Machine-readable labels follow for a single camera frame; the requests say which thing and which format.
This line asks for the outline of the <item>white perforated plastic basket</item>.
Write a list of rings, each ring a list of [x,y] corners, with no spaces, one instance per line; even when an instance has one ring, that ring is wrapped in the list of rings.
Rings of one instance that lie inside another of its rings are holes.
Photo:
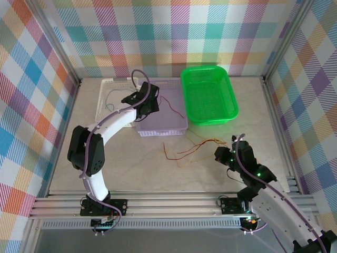
[[[128,107],[121,100],[135,92],[131,77],[102,79],[95,121],[100,122],[115,109]]]

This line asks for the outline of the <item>purple perforated plastic basket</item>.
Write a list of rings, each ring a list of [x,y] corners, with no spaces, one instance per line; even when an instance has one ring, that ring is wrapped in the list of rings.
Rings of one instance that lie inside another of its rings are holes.
[[[135,126],[142,137],[184,135],[188,128],[182,85],[177,78],[150,79],[160,88],[158,94],[159,111]]]

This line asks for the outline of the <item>green perforated plastic basket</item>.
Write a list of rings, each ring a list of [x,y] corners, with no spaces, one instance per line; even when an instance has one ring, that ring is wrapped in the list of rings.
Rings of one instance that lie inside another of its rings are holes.
[[[195,125],[225,124],[239,107],[227,71],[220,66],[189,67],[181,73],[186,114]]]

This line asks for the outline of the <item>green terminal board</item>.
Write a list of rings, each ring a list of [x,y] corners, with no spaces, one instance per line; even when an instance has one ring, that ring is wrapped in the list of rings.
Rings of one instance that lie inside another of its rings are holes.
[[[90,226],[96,229],[109,229],[115,225],[116,220],[91,219]]]

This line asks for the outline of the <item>aluminium side frame rail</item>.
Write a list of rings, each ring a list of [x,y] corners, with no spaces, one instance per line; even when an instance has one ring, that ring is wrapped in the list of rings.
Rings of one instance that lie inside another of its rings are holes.
[[[285,167],[286,176],[291,178],[296,182],[296,186],[298,186],[296,170],[294,168],[293,159],[291,157],[290,149],[286,142],[285,134],[282,128],[281,120],[278,116],[276,105],[273,101],[267,80],[264,76],[260,77],[262,91],[266,100],[266,105],[270,114],[273,131],[276,137],[277,146],[279,149],[279,153],[281,156],[282,164]]]

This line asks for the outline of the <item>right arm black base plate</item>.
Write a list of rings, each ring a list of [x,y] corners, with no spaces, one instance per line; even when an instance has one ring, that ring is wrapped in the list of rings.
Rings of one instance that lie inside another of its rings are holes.
[[[252,213],[248,204],[239,198],[221,195],[216,199],[215,203],[221,208],[221,213],[223,215]]]

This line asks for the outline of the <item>long aluminium base rail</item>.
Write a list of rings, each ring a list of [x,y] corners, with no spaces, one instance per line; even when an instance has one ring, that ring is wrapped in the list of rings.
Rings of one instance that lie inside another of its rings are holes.
[[[30,219],[111,219],[109,216],[80,216],[81,201],[85,199],[83,191],[51,191],[47,198],[37,198],[33,204]],[[302,209],[306,215],[318,213],[311,195],[288,193],[289,198]],[[234,192],[188,192],[188,191],[117,191],[113,199],[126,199],[127,212],[122,218],[212,218],[221,217],[221,208],[216,199],[225,195],[237,197]],[[295,216],[296,212],[276,195],[270,201],[252,204],[253,210],[272,212],[281,216]]]

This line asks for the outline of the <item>aluminium frame post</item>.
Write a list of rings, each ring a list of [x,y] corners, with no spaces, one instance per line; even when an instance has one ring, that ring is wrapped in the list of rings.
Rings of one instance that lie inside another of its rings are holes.
[[[314,2],[315,0],[290,0],[290,6],[283,11],[281,24],[276,28],[275,42],[272,42],[268,59],[261,72],[264,81],[269,80],[276,71]]]
[[[57,35],[52,28],[44,10],[38,3],[38,0],[29,0],[32,3],[32,6],[34,9],[37,11],[37,15],[40,18],[43,26],[43,30],[46,34],[46,37],[50,41],[52,48],[55,50],[56,54],[60,57],[62,63],[65,66],[65,69],[68,71],[68,73],[71,76],[71,79],[74,81],[74,83],[77,86],[80,86],[81,84],[81,78],[80,76],[76,73],[75,68],[73,67],[70,59],[68,58],[66,52],[64,51],[60,40],[57,38]]]

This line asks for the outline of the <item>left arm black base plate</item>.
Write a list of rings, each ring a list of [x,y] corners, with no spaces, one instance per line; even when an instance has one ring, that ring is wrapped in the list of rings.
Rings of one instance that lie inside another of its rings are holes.
[[[91,198],[81,201],[80,216],[117,216],[118,210],[121,215],[126,215],[127,200],[126,199],[106,199],[106,204],[98,203]]]

